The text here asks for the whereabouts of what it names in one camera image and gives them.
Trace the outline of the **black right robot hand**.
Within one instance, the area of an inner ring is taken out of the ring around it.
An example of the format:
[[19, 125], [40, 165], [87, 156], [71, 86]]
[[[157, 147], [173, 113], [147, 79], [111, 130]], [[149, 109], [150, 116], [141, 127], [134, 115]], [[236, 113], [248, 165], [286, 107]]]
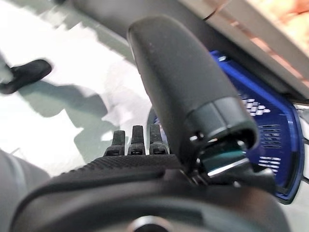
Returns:
[[150, 16], [127, 32], [157, 125], [145, 154], [135, 127], [103, 157], [52, 178], [19, 205], [12, 232], [288, 232], [270, 168], [247, 150], [258, 127], [205, 46], [180, 22]]

